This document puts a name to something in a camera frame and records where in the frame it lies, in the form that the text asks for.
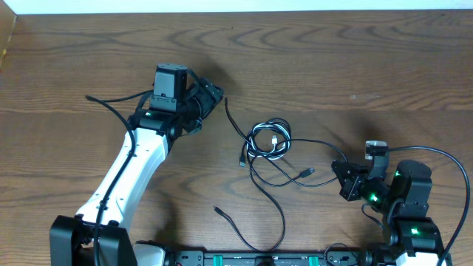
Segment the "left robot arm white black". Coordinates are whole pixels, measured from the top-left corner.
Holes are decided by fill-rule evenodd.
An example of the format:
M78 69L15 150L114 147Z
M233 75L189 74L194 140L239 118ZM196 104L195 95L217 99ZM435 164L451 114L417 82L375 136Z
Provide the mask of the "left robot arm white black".
M201 130L224 98L223 88L178 64L159 64L153 89L137 93L120 152L101 184L73 217L50 228L52 265L168 265L151 242L132 243L129 230L144 191L174 142Z

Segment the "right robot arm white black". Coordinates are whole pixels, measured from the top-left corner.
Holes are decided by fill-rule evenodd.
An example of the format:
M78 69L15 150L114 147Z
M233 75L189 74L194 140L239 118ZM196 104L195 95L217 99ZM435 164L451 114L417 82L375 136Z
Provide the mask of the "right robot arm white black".
M365 200L382 220L384 242L371 243L361 254L360 265L439 265L444 252L437 225L426 214L432 189L432 171L415 160L402 160L391 184L371 177L367 166L335 160L332 170L346 201Z

